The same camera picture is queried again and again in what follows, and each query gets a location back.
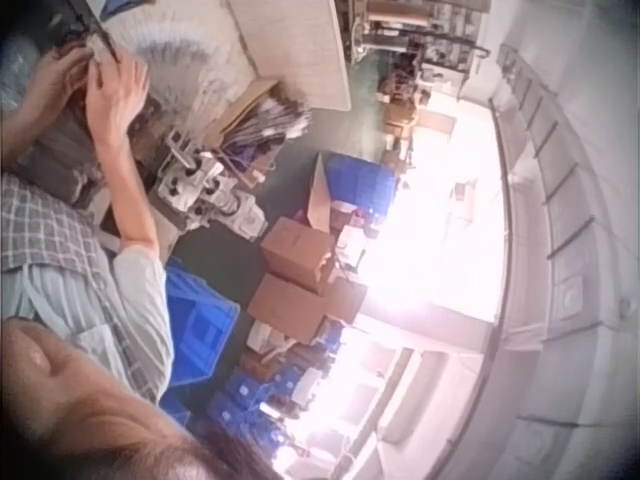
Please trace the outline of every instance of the hand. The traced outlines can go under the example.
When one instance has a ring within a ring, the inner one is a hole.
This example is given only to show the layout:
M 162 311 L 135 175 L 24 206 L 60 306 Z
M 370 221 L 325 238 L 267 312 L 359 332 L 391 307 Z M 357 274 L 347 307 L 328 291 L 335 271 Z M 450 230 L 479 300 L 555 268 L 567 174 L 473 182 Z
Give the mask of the hand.
M 140 113 L 149 92 L 146 64 L 116 46 L 120 63 L 105 54 L 89 64 L 87 124 L 96 148 L 119 146 L 127 140 L 127 129 Z
M 71 94 L 86 83 L 92 56 L 91 49 L 78 45 L 64 54 L 51 50 L 40 59 L 18 110 L 29 128 L 41 131 L 56 121 Z

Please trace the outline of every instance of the brown cardboard box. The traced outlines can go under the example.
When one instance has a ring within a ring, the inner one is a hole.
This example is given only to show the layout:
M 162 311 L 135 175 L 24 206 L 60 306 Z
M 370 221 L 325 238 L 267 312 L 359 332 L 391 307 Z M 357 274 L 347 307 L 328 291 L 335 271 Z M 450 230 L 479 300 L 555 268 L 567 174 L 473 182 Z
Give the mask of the brown cardboard box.
M 413 103 L 390 103 L 384 111 L 384 122 L 391 125 L 412 125 L 417 118 L 416 106 Z
M 274 357 L 261 363 L 262 356 L 252 350 L 245 350 L 240 357 L 240 368 L 260 383 L 270 382 L 284 363 L 281 357 Z
M 301 343 L 311 343 L 326 312 L 326 299 L 266 274 L 247 313 Z
M 352 324 L 366 294 L 365 285 L 343 277 L 330 283 L 327 295 L 322 297 L 266 274 L 249 302 L 247 312 L 284 335 L 310 344 L 325 317 Z
M 329 233 L 280 217 L 260 247 L 272 273 L 323 293 L 334 267 L 334 243 Z
M 320 154 L 316 159 L 316 169 L 311 179 L 307 221 L 316 230 L 327 233 L 331 230 L 331 195 L 329 194 L 327 177 L 324 173 L 324 162 Z
M 386 135 L 393 135 L 394 137 L 402 136 L 403 128 L 400 125 L 393 125 L 391 123 L 385 123 L 383 132 Z
M 327 288 L 327 316 L 353 324 L 366 295 L 366 285 L 337 277 Z

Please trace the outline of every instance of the sleeve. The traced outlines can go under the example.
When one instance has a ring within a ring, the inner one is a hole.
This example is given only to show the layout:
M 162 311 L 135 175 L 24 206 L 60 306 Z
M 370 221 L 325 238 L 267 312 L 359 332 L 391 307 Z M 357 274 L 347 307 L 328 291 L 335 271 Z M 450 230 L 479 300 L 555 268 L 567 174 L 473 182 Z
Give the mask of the sleeve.
M 159 399 L 174 357 L 164 267 L 144 247 L 130 246 L 114 259 L 113 275 L 128 319 L 123 329 Z

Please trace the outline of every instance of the person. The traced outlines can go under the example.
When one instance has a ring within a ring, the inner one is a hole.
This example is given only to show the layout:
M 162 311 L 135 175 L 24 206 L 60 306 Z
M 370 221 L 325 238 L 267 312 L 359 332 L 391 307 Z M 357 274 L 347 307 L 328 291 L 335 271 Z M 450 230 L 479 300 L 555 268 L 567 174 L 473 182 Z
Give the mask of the person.
M 215 430 L 196 440 L 157 407 L 173 358 L 165 273 L 127 137 L 149 77 L 117 53 L 45 54 L 2 120 L 3 417 L 59 478 L 279 478 L 242 442 Z M 112 263 L 85 215 L 7 172 L 82 87 L 121 232 Z
M 20 108 L 2 121 L 2 318 L 36 319 L 151 402 L 167 388 L 173 347 L 165 272 L 127 128 L 149 88 L 147 67 L 119 49 L 43 56 Z M 86 85 L 86 123 L 121 234 L 113 262 L 88 215 L 7 170 Z

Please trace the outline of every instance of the blue plastic bin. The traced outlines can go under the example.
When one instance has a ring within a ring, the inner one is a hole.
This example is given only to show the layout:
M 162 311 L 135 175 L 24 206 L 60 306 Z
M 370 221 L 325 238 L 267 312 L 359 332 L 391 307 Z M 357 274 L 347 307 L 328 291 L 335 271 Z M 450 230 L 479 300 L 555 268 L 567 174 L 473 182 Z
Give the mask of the blue plastic bin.
M 227 394 L 241 407 L 250 410 L 260 408 L 260 404 L 273 393 L 269 383 L 259 383 L 240 368 L 236 368 L 225 387 Z
M 249 440 L 271 459 L 287 443 L 287 437 L 282 429 L 266 415 L 262 415 L 253 424 L 248 425 L 246 432 Z
M 340 350 L 340 340 L 342 339 L 344 327 L 338 322 L 330 322 L 329 329 L 324 336 L 318 339 L 323 344 L 328 353 L 336 354 Z
M 233 435 L 244 435 L 247 412 L 224 393 L 216 393 L 209 406 L 207 415 L 216 425 Z
M 295 365 L 283 365 L 273 377 L 274 393 L 283 397 L 290 397 L 303 375 L 304 372 Z
M 175 392 L 172 391 L 168 391 L 162 396 L 160 408 L 183 427 L 187 425 L 189 418 L 191 418 L 191 412 L 180 403 Z
M 335 155 L 325 166 L 325 173 L 332 200 L 387 216 L 396 190 L 396 178 L 390 168 L 348 155 Z
M 167 306 L 175 358 L 170 386 L 211 376 L 240 307 L 200 278 L 167 267 Z

